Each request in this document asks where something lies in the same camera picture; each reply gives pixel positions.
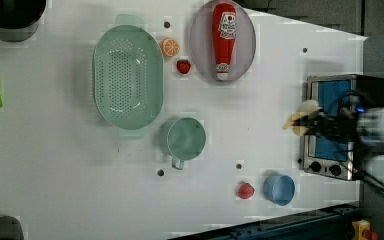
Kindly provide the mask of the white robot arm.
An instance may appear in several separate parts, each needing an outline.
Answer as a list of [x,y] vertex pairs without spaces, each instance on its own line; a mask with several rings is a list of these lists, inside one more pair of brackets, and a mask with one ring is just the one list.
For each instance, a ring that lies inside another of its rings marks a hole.
[[329,116],[322,109],[292,121],[304,135],[323,137],[337,143],[384,144],[384,108]]

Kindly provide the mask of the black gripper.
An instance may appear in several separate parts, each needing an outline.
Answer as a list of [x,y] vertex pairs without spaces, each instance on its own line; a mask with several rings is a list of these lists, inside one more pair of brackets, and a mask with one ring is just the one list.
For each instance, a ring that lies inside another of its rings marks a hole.
[[323,136],[335,142],[356,142],[358,140],[357,115],[350,112],[341,112],[336,116],[332,116],[328,115],[324,110],[315,111],[299,118],[296,124],[315,125],[320,120],[322,120],[320,129],[295,126],[294,134],[297,136]]

